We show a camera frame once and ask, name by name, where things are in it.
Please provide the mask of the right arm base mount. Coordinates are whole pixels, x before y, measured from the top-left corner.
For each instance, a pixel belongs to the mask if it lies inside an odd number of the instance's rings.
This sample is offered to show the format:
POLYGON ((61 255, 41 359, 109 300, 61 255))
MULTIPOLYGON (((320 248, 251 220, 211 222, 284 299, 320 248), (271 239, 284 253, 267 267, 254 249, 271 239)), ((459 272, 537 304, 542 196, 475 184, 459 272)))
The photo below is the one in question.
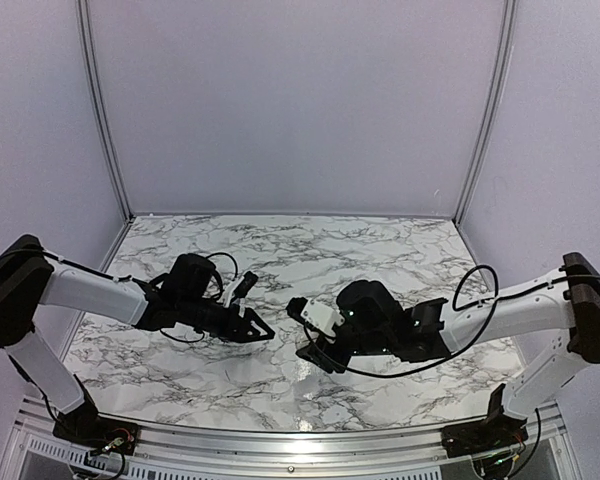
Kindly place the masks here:
POLYGON ((527 420, 513 418, 505 413, 504 390, 505 385, 501 384, 491 393, 484 419, 442 428, 441 445, 449 458, 509 447, 528 439, 527 420))

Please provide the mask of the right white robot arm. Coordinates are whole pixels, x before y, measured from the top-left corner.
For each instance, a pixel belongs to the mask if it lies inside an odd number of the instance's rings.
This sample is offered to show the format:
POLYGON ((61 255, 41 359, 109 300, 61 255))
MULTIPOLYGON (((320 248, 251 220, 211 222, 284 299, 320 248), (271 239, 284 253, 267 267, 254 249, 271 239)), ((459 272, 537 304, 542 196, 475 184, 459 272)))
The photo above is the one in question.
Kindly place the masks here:
POLYGON ((465 304, 444 297, 405 308, 379 281, 357 280, 335 306, 294 298, 287 315, 307 341, 296 354, 328 373, 344 373, 355 356, 392 355, 420 373, 471 347, 503 337, 555 331, 541 354, 491 394, 475 430, 486 448, 509 437, 578 372, 600 364, 600 274, 578 253, 526 283, 479 295, 465 304))

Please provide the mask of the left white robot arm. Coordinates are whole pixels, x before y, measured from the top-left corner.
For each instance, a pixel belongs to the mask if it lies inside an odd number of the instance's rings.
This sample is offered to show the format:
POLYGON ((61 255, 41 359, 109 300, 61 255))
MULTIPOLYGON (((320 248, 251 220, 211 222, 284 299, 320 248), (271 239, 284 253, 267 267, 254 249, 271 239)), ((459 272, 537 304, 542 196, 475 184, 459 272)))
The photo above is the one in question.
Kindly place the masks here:
POLYGON ((45 250, 24 235, 0 255, 0 349, 58 411, 57 424, 86 445, 105 438, 106 423, 82 383, 34 324, 40 306, 114 319, 142 331, 182 324, 224 342, 268 341, 274 331, 244 299, 258 277, 246 272, 224 285, 210 257, 181 254, 150 281, 97 272, 45 250))

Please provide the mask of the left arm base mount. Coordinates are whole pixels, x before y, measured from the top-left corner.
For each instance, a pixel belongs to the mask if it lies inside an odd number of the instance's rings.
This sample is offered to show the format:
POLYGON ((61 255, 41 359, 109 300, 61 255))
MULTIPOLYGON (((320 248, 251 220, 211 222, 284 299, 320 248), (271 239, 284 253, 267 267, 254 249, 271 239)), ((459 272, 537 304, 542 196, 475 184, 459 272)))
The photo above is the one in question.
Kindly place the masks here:
POLYGON ((104 452, 107 445, 124 455, 132 455, 137 444, 136 423, 103 417, 82 382, 75 377, 81 398, 67 413, 58 411, 54 420, 54 437, 104 452))

